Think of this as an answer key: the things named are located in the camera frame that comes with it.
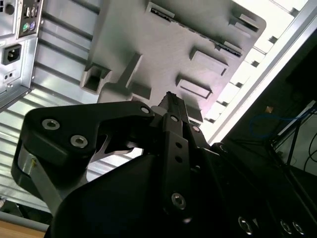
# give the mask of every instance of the usb port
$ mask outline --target usb port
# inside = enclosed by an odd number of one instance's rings
[[[31,13],[31,9],[27,7],[24,12],[24,18],[29,18]]]
[[[35,16],[35,14],[36,14],[36,12],[35,12],[35,7],[32,7],[32,10],[31,10],[31,16],[32,16],[32,17],[34,17],[34,16]]]

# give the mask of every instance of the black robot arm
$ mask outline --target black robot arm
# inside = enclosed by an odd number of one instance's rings
[[[141,156],[87,182],[89,163],[136,147]],[[289,235],[264,186],[224,144],[206,143],[172,93],[153,110],[136,101],[32,110],[12,175],[51,210],[48,238]]]

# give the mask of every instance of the screw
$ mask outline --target screw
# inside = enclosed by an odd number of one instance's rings
[[[288,225],[285,221],[281,220],[281,221],[280,221],[280,224],[281,224],[282,228],[283,228],[288,234],[290,234],[290,235],[292,234],[291,228],[289,227],[289,225]]]
[[[88,140],[82,135],[74,135],[70,139],[70,143],[78,148],[85,148],[88,145]]]
[[[194,129],[195,132],[200,132],[200,129],[197,126],[195,126],[195,125],[193,126],[193,129]]]
[[[171,115],[170,118],[172,118],[173,121],[178,122],[178,118],[176,116]]]
[[[53,119],[45,119],[44,121],[42,121],[42,126],[46,130],[57,130],[60,128],[58,121]]]
[[[220,145],[219,148],[224,152],[224,153],[228,153],[228,151],[225,149],[225,147],[223,145]]]
[[[149,114],[150,113],[150,110],[147,109],[146,107],[141,107],[141,110],[146,113],[146,114]]]
[[[172,195],[172,202],[175,207],[177,207],[180,210],[184,210],[186,207],[186,201],[185,198],[179,194],[179,193],[173,193]]]
[[[305,235],[305,233],[304,233],[303,229],[300,227],[300,225],[298,225],[296,222],[293,222],[293,226],[298,231],[299,234],[301,234],[302,236]]]
[[[243,217],[238,218],[238,223],[241,229],[244,230],[249,236],[253,234],[253,230],[250,224]]]

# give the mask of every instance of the power socket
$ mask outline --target power socket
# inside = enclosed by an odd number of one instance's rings
[[[21,58],[21,49],[22,46],[20,44],[4,48],[2,64],[9,65],[19,61]]]

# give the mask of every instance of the blue cable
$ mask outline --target blue cable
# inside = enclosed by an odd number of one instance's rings
[[[274,119],[278,119],[278,120],[298,120],[298,119],[301,119],[301,118],[307,116],[307,114],[309,114],[309,113],[314,113],[316,110],[317,110],[317,108],[310,108],[310,109],[308,109],[304,114],[302,114],[300,117],[297,117],[297,118],[281,118],[281,117],[279,117],[279,116],[277,116],[277,115],[272,115],[272,114],[261,114],[261,115],[257,115],[257,116],[253,117],[253,118],[250,120],[250,122],[249,122],[249,131],[250,131],[250,133],[251,133],[251,135],[252,135],[253,137],[262,138],[262,139],[263,139],[263,138],[268,138],[268,137],[272,136],[273,132],[271,132],[270,134],[264,134],[264,135],[258,135],[258,134],[255,134],[255,133],[253,132],[252,126],[253,126],[253,122],[254,122],[255,120],[257,120],[257,119],[259,119],[259,118],[274,118]]]

